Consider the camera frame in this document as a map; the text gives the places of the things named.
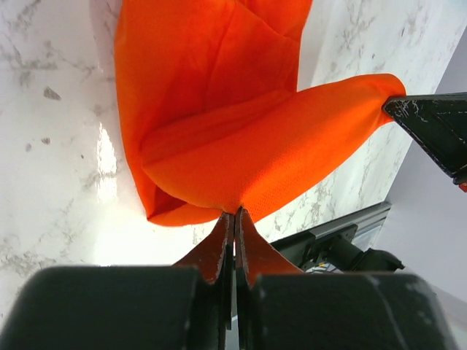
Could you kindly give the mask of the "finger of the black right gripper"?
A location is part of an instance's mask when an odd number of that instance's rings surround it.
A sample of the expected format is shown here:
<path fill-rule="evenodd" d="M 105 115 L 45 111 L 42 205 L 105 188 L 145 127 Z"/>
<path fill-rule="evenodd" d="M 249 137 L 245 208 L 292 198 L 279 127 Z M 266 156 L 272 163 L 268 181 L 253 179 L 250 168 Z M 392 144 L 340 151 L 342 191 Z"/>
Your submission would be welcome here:
<path fill-rule="evenodd" d="M 466 94 L 389 98 L 382 109 L 453 180 L 466 183 Z"/>

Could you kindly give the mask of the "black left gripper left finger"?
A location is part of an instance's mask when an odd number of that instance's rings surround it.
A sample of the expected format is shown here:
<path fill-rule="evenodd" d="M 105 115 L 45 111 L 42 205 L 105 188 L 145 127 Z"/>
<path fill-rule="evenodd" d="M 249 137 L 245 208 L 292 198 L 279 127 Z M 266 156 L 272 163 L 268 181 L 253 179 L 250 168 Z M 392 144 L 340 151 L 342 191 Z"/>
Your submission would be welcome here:
<path fill-rule="evenodd" d="M 55 266 L 24 285 L 3 349 L 224 349 L 234 218 L 171 266 Z"/>

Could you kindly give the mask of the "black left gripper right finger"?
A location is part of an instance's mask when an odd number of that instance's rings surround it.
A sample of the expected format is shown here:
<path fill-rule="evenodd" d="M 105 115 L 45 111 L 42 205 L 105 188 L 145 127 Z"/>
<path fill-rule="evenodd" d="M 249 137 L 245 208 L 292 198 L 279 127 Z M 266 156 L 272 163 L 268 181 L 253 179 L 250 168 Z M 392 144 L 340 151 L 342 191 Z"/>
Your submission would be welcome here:
<path fill-rule="evenodd" d="M 420 277 L 395 272 L 310 273 L 235 216 L 241 349 L 454 349 L 435 293 Z"/>

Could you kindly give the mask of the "orange t shirt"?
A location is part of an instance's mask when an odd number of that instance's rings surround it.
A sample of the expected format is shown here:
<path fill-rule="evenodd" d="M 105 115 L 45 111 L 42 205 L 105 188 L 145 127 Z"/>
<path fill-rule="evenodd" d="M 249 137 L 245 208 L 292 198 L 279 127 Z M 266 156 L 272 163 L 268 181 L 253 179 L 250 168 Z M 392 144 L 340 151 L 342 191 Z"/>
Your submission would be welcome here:
<path fill-rule="evenodd" d="M 115 78 L 147 219 L 260 220 L 327 177 L 404 96 L 391 74 L 298 89 L 310 1 L 124 1 Z"/>

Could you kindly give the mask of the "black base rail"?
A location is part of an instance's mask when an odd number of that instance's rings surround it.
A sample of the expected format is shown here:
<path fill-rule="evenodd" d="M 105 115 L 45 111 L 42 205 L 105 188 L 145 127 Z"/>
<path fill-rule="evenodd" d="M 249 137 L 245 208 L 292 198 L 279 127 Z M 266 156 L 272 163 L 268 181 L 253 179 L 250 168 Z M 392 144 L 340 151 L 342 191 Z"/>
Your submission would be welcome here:
<path fill-rule="evenodd" d="M 370 230 L 384 223 L 391 205 L 381 202 L 330 222 L 281 238 L 271 245 L 289 262 L 310 273 L 320 264 L 341 272 L 395 272 L 403 263 L 393 254 L 356 245 Z"/>

